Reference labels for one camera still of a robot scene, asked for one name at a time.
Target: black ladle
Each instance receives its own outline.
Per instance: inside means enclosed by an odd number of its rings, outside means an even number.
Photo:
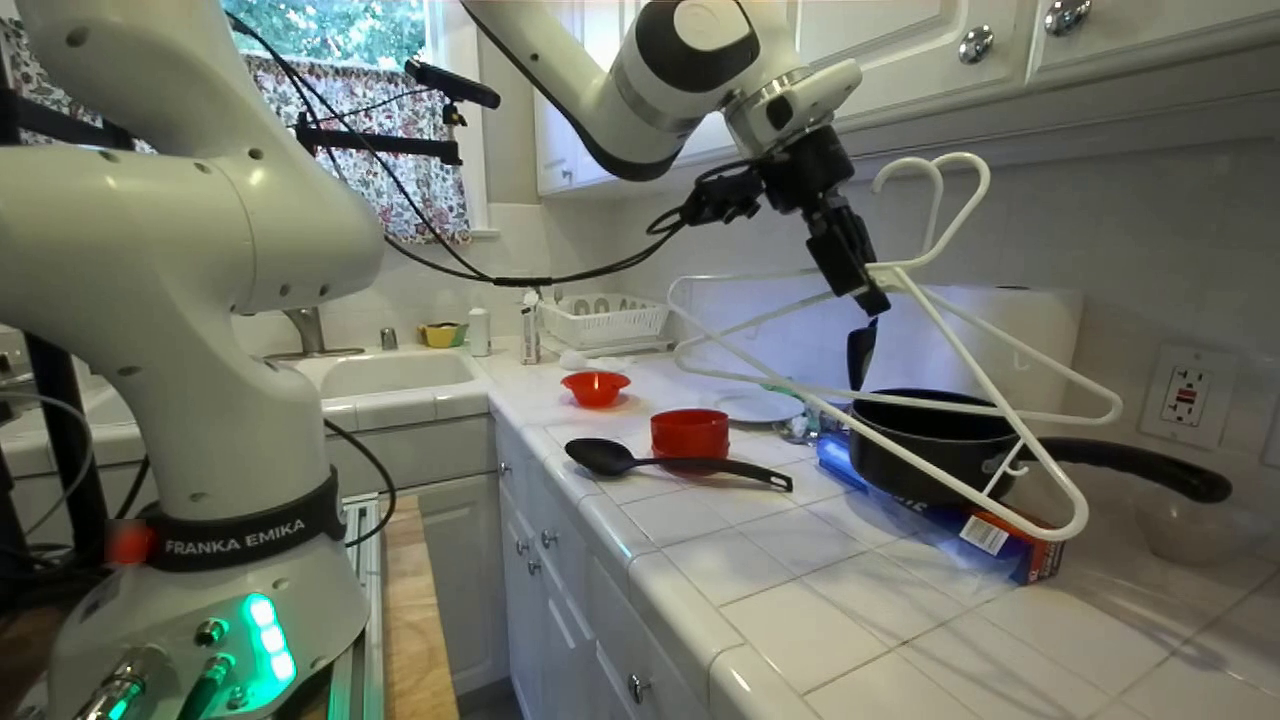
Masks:
[[[570,438],[566,451],[596,477],[630,477],[637,462],[662,462],[668,472],[735,472],[794,493],[794,477],[729,456],[632,456],[630,444],[603,436]]]

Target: white tile countertop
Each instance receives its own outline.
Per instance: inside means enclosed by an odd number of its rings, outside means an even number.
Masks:
[[[684,675],[723,717],[1280,717],[1280,538],[1183,569],[1148,551],[1132,505],[1109,505],[1116,472],[1071,472],[1093,525],[1065,573],[1022,587],[926,544],[898,510],[817,467],[808,444],[732,427],[732,456],[782,467],[797,493],[688,483],[662,467],[593,481],[566,456],[573,436],[647,451],[647,416],[720,403],[723,386],[668,357],[626,360],[620,406],[583,412],[557,365],[474,360],[601,546],[637,578]],[[344,412],[409,412],[381,396]],[[25,430],[3,451],[35,462]]]

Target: white hanger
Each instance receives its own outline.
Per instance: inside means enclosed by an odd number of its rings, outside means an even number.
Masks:
[[[946,203],[946,167],[974,167],[978,170],[978,191],[962,203],[962,212],[953,216],[953,224],[936,237],[936,216],[942,216],[942,203]],[[1083,493],[1071,483],[1071,477],[1043,451],[1043,444],[1038,438],[1038,430],[1029,427],[1029,420],[1040,420],[1040,423],[1111,423],[1124,406],[1124,400],[1080,374],[1075,369],[1043,357],[1040,348],[1018,339],[1014,331],[1000,331],[996,324],[955,308],[955,305],[946,305],[942,296],[926,290],[911,271],[917,266],[929,266],[936,254],[946,254],[955,241],[955,230],[964,227],[964,219],[978,212],[978,203],[987,194],[992,188],[992,170],[979,155],[974,151],[950,151],[950,155],[936,155],[936,161],[926,161],[926,155],[901,155],[893,165],[883,165],[876,170],[876,191],[883,191],[883,178],[898,175],[898,170],[926,170],[931,178],[931,206],[929,206],[929,230],[926,230],[926,252],[911,254],[911,258],[879,258],[879,263],[867,263],[872,278],[879,288],[898,288],[898,290],[907,290],[926,314],[936,324],[936,331],[950,339],[950,348],[962,357],[962,365],[974,370],[974,378],[983,386],[983,400],[992,406],[978,406],[978,403],[950,403],[950,400],[911,400],[911,396],[867,396],[867,392],[849,392],[849,386],[805,386],[805,382],[794,382],[786,378],[782,370],[771,370],[767,365],[760,365],[752,353],[735,348],[729,337],[743,331],[743,326],[756,326],[756,324],[767,324],[767,321],[782,321],[787,310],[802,310],[802,308],[812,308],[819,300],[831,300],[830,290],[817,290],[817,296],[805,296],[805,300],[794,300],[786,308],[771,308],[771,310],[760,310],[752,321],[739,321],[739,324],[729,324],[720,331],[706,326],[706,321],[679,305],[679,290],[691,288],[691,283],[716,283],[716,278],[763,278],[763,277],[817,277],[812,266],[808,271],[729,271],[729,277],[684,277],[684,278],[673,278],[668,288],[668,308],[688,321],[695,326],[695,337],[679,339],[677,344],[677,365],[684,370],[699,370],[699,374],[723,374],[723,378],[752,378],[752,382],[767,382],[777,392],[787,392],[787,396],[802,396],[808,406],[823,412],[830,420],[838,420],[846,430],[856,430],[872,444],[879,444],[883,451],[893,451],[898,460],[911,462],[917,472],[931,477],[936,483],[953,489],[955,494],[979,505],[983,510],[992,510],[996,518],[1004,518],[1010,527],[1023,533],[1023,534],[1038,534],[1038,538],[1071,538],[1083,533],[1090,525],[1090,500]],[[970,353],[970,344],[955,337],[953,321],[950,314],[962,314],[964,324],[996,337],[1000,344],[1023,353],[1029,360],[1043,365],[1047,370],[1065,374],[1067,382],[1083,386],[1090,396],[1096,396],[1105,406],[1096,416],[1067,416],[1067,412],[1018,412],[1010,403],[1010,396],[996,386],[996,378],[979,369],[979,360]],[[743,374],[743,370],[723,370],[723,369],[699,369],[688,360],[688,348],[695,344],[716,344],[723,353],[732,353],[735,360],[743,360],[756,374]],[[992,472],[987,489],[978,493],[970,489],[962,477],[936,467],[931,460],[907,451],[904,444],[898,444],[893,436],[867,427],[866,420],[856,420],[851,412],[838,406],[831,396],[846,396],[846,400],[876,400],[876,403],[904,403],[904,406],[946,406],[946,412],[970,412],[970,416],[1004,416],[1010,427],[1018,430],[1018,449],[1004,456],[1004,462]],[[1071,505],[1071,514],[1065,525],[1038,525],[1004,505],[996,505],[987,493],[992,483],[1000,481],[1000,472],[1014,462],[1018,451],[1032,451],[1040,460],[1040,467],[1047,472],[1047,481],[1065,493],[1065,500]]]

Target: wooden surface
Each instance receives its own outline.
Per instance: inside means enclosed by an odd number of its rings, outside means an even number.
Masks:
[[[456,720],[448,647],[440,629],[432,554],[415,494],[401,494],[386,527],[386,606],[387,606],[387,720]],[[14,717],[25,686],[50,662],[50,645],[61,629],[61,606],[32,606],[0,629],[0,717]],[[324,717],[324,686],[305,700],[305,720]]]

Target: red bowl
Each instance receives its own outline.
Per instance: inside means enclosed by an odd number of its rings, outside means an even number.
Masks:
[[[677,406],[647,420],[654,456],[729,456],[729,416],[716,406]]]
[[[580,406],[614,406],[632,378],[626,370],[573,370],[560,382]]]

